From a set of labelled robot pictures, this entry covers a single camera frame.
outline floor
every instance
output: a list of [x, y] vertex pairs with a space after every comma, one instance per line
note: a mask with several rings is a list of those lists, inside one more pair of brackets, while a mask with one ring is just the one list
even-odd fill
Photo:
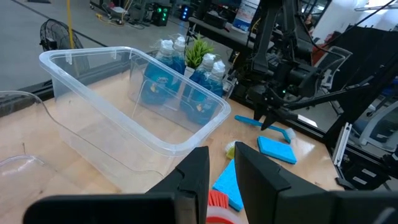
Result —
[[[50, 75], [39, 64], [39, 55], [43, 51], [39, 45], [39, 31], [40, 26], [47, 19], [16, 2], [29, 6], [52, 19], [67, 22], [65, 0], [52, 0], [52, 4], [31, 3], [24, 0], [2, 1], [0, 36], [6, 38], [3, 38], [5, 41], [2, 41], [0, 45], [2, 51], [7, 53], [0, 55], [2, 68], [0, 91], [18, 90], [50, 79]], [[170, 38], [174, 34], [185, 35], [187, 32], [188, 24], [175, 17], [171, 17], [165, 27], [149, 26], [139, 30], [131, 26], [111, 26], [96, 18], [95, 14], [102, 11], [91, 10], [88, 2], [88, 0], [71, 0], [73, 28], [108, 46], [129, 46], [146, 52], [153, 50], [152, 46], [161, 38]], [[101, 47], [80, 35], [78, 38], [84, 48]], [[208, 42], [215, 48], [215, 53], [227, 62], [231, 49], [211, 40]], [[303, 108], [296, 112], [314, 120], [323, 130], [327, 130], [337, 119], [329, 103], [316, 105], [309, 110]]]

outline yellow pole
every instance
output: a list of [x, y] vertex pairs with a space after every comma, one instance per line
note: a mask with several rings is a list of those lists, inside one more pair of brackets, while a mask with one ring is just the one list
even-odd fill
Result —
[[67, 14], [68, 14], [68, 32], [69, 32], [69, 44], [70, 48], [74, 49], [73, 34], [72, 34], [72, 16], [70, 14], [70, 0], [67, 0]]

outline plastic bin rim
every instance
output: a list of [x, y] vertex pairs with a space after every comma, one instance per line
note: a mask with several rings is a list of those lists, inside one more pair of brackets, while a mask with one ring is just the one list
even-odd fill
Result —
[[[71, 57], [73, 54], [100, 54], [100, 53], [113, 53], [120, 50], [128, 50], [130, 53], [135, 53], [145, 59], [148, 59], [151, 63], [155, 63], [156, 65], [166, 69], [168, 72], [174, 72], [174, 74], [181, 77], [181, 79], [189, 82], [195, 88], [198, 88], [202, 91], [207, 92], [212, 98], [217, 101], [222, 109], [209, 123], [204, 125], [198, 132], [192, 135], [185, 142], [180, 144], [171, 144], [165, 141], [160, 140], [158, 137], [154, 136], [148, 130], [143, 128], [141, 125], [136, 123], [134, 120], [130, 119], [124, 113], [116, 109], [111, 103], [102, 99], [102, 97], [95, 94], [88, 87], [84, 86], [78, 80], [73, 78], [67, 72], [62, 70], [56, 64], [52, 62], [54, 57]], [[133, 135], [138, 140], [142, 141], [145, 145], [149, 146], [151, 149], [159, 152], [156, 149], [162, 149], [161, 154], [166, 154], [168, 156], [181, 156], [184, 154], [188, 154], [194, 145], [200, 143], [201, 140], [204, 140], [211, 132], [213, 132], [230, 114], [231, 107], [230, 105], [222, 98], [216, 96], [211, 91], [203, 88], [199, 84], [191, 81], [189, 78], [179, 75], [177, 72], [173, 71], [171, 68], [161, 64], [159, 61], [154, 59], [153, 57], [145, 54], [144, 52], [130, 48], [130, 47], [101, 47], [101, 48], [93, 48], [93, 49], [71, 49], [71, 50], [51, 50], [47, 52], [43, 52], [39, 55], [40, 66], [48, 71], [51, 76], [61, 81], [64, 85], [66, 85], [73, 92], [78, 93], [84, 100], [90, 103], [91, 106], [96, 108], [100, 113], [105, 115], [108, 119], [115, 122], [118, 126], [122, 127], [129, 134]]]

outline blue sponge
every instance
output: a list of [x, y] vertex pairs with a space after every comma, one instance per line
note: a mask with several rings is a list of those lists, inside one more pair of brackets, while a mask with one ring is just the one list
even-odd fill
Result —
[[296, 164], [297, 160], [290, 145], [263, 136], [257, 138], [257, 143], [261, 153], [290, 164]]
[[234, 159], [228, 164], [218, 180], [213, 185], [214, 190], [228, 195], [228, 203], [236, 211], [240, 212], [243, 208], [241, 193], [239, 193], [238, 182], [235, 174]]

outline office chair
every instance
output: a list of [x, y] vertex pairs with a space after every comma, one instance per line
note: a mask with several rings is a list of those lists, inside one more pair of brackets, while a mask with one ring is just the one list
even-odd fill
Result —
[[[327, 90], [331, 89], [331, 86], [333, 83], [333, 77], [334, 77], [335, 73], [339, 71], [338, 69], [340, 68], [340, 66], [344, 62], [347, 61], [349, 56], [351, 56], [353, 54], [353, 53], [349, 52], [348, 50], [342, 49], [341, 47], [335, 47], [335, 46], [330, 47], [329, 51], [338, 53], [346, 58], [345, 58], [345, 60], [341, 61], [340, 63], [334, 64], [325, 72], [325, 77], [322, 80], [321, 86]], [[322, 58], [315, 64], [315, 67], [324, 68], [338, 59], [340, 59], [340, 57], [337, 55], [325, 53], [322, 56]]]
[[365, 146], [370, 143], [382, 150], [395, 152], [398, 146], [398, 101], [378, 110], [370, 120], [359, 118], [353, 124], [354, 139]]

